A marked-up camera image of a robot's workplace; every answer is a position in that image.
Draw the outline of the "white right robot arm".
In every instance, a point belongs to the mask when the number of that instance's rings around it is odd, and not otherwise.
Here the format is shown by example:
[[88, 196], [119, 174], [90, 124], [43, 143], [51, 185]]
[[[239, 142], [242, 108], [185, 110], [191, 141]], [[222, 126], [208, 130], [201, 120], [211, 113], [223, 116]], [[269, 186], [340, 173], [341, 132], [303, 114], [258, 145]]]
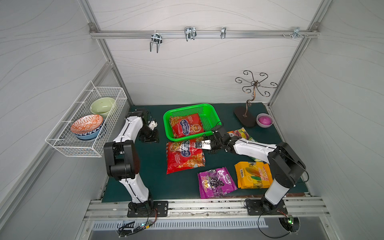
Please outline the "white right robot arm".
[[273, 182], [261, 199], [261, 206], [265, 209], [276, 209], [283, 202], [286, 193], [307, 172], [305, 164], [285, 142], [268, 145], [238, 136], [231, 137], [221, 125], [212, 128], [212, 133], [214, 138], [203, 141], [202, 149], [223, 149], [228, 153], [256, 158], [269, 164]]

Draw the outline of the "green plastic basket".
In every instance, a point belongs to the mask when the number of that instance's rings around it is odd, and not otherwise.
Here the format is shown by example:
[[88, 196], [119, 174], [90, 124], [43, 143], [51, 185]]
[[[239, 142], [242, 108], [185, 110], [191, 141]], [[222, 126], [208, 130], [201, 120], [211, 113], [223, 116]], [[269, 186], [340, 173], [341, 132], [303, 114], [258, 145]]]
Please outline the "green plastic basket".
[[[172, 127], [170, 124], [170, 118], [177, 116], [188, 116], [192, 114], [198, 114], [200, 116], [200, 119], [203, 123], [204, 132], [178, 139], [174, 138]], [[216, 113], [215, 108], [210, 104], [199, 104], [169, 110], [164, 114], [163, 120], [166, 136], [172, 142], [182, 142], [186, 140], [193, 140], [202, 136], [211, 136], [213, 134], [212, 128], [222, 124], [219, 116]]]

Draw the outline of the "red cookie candy bag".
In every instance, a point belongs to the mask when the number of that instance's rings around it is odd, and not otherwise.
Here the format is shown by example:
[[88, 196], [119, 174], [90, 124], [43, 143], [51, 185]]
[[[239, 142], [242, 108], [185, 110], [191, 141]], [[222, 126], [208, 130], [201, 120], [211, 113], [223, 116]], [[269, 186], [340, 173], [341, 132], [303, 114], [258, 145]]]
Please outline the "red cookie candy bag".
[[204, 132], [203, 123], [198, 114], [170, 118], [174, 138], [182, 138]]

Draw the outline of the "orange Fox's candy bag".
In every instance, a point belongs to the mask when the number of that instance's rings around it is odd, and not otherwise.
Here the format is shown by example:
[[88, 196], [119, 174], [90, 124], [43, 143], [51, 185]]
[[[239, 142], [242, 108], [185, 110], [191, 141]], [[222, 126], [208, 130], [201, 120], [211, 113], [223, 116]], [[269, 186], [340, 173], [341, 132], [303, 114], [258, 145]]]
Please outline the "orange Fox's candy bag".
[[250, 139], [250, 135], [244, 128], [234, 130], [234, 131], [229, 131], [228, 134], [230, 135], [230, 137], [241, 137], [246, 140]]

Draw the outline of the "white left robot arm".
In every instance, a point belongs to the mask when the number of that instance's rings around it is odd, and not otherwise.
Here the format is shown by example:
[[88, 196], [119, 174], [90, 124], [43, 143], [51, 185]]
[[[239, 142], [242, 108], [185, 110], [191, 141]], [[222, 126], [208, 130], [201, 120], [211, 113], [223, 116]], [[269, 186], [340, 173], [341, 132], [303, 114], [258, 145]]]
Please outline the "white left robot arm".
[[157, 122], [149, 115], [150, 112], [144, 108], [127, 112], [118, 136], [104, 144], [107, 174], [126, 188], [134, 208], [148, 205], [152, 209], [154, 205], [150, 190], [140, 176], [140, 158], [135, 147], [137, 139], [142, 143], [159, 141]]

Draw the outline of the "red Konfety candy bag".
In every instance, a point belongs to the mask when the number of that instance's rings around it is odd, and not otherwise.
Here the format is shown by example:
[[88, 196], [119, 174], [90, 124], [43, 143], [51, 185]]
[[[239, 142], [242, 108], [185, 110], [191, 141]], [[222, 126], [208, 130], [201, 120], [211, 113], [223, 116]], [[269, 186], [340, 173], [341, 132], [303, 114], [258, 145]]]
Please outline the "red Konfety candy bag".
[[200, 141], [201, 138], [182, 142], [167, 142], [167, 175], [206, 165], [203, 150], [196, 148], [196, 143]]

